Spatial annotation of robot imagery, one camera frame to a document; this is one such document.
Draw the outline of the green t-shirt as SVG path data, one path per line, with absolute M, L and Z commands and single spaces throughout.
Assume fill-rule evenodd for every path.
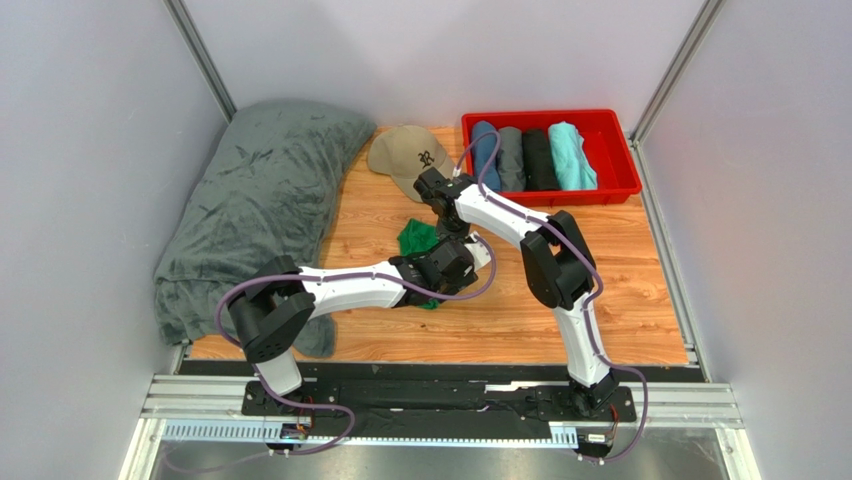
M 409 219 L 406 226 L 397 236 L 399 244 L 399 255 L 409 257 L 427 253 L 438 243 L 436 228 L 416 219 Z M 430 296 L 424 296 L 417 292 L 406 295 L 404 298 L 407 306 L 414 306 L 425 310 L 437 309 L 441 301 Z

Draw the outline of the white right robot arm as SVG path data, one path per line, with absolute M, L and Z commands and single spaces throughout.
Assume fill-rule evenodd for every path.
M 594 308 L 601 278 L 574 217 L 523 207 L 468 174 L 449 178 L 435 168 L 419 175 L 414 190 L 438 216 L 439 232 L 461 234 L 476 225 L 520 252 L 528 289 L 552 311 L 564 343 L 569 405 L 587 418 L 608 411 L 618 381 Z

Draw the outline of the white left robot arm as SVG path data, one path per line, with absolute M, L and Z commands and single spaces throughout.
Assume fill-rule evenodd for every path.
M 222 316 L 229 315 L 237 332 L 232 343 L 269 391 L 285 396 L 302 385 L 292 347 L 309 321 L 343 310 L 467 300 L 472 295 L 466 289 L 477 281 L 478 271 L 494 264 L 493 249 L 475 234 L 358 268 L 300 267 L 284 255 L 224 294 L 215 323 L 221 328 Z

